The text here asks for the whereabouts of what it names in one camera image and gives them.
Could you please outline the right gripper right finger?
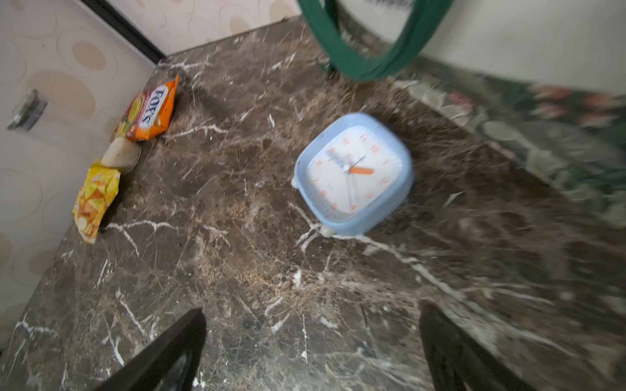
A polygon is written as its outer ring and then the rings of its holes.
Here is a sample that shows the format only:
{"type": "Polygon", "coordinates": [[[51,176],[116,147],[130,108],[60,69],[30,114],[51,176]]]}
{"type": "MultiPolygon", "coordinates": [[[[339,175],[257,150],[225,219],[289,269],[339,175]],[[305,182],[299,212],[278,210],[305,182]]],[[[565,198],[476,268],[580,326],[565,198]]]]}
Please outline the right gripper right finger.
{"type": "Polygon", "coordinates": [[[420,304],[419,329],[435,390],[532,390],[433,302],[420,304]]]}

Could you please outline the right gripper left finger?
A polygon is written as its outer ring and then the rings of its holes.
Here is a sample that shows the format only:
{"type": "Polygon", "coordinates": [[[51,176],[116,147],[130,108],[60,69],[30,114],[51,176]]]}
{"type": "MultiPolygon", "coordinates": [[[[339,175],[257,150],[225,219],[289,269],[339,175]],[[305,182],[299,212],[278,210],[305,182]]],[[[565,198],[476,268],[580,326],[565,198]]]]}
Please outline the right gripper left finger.
{"type": "Polygon", "coordinates": [[[207,336],[201,308],[192,309],[98,390],[191,390],[207,336]]]}

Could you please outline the blue square clock white face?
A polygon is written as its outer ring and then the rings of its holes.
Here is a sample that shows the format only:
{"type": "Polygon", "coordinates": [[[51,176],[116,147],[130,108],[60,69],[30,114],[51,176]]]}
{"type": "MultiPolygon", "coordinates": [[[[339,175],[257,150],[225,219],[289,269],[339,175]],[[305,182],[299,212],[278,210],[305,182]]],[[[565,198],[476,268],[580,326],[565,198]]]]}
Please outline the blue square clock white face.
{"type": "Polygon", "coordinates": [[[374,117],[350,113],[304,149],[291,184],[319,219],[322,236],[360,236],[400,207],[414,179],[400,139],[374,117]]]}

